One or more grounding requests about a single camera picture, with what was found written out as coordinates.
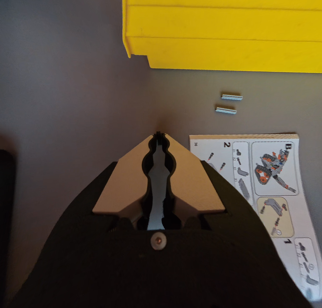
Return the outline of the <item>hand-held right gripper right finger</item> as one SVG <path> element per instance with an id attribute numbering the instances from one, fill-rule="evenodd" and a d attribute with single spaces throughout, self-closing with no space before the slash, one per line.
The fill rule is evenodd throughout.
<path id="1" fill-rule="evenodd" d="M 223 213 L 220 200 L 201 160 L 168 134 L 161 134 L 165 167 L 169 171 L 162 224 L 181 229 L 191 217 Z"/>

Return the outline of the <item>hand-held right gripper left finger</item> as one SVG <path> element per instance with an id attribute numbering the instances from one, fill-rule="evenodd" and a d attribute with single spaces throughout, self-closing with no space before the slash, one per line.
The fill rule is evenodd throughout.
<path id="1" fill-rule="evenodd" d="M 137 229 L 147 229 L 153 205 L 149 172 L 154 166 L 156 134 L 121 157 L 109 177 L 93 213 L 128 218 Z"/>

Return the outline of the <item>yellow plastic bin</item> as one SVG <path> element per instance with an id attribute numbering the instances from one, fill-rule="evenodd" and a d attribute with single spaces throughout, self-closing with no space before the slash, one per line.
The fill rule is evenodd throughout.
<path id="1" fill-rule="evenodd" d="M 122 20 L 154 69 L 322 72 L 322 0 L 122 0 Z"/>

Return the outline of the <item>building instruction booklet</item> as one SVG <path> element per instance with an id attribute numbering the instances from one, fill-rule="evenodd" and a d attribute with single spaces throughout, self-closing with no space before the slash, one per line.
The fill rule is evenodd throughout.
<path id="1" fill-rule="evenodd" d="M 296 133 L 190 135 L 190 151 L 248 201 L 302 294 L 321 300 L 321 253 L 305 200 Z"/>

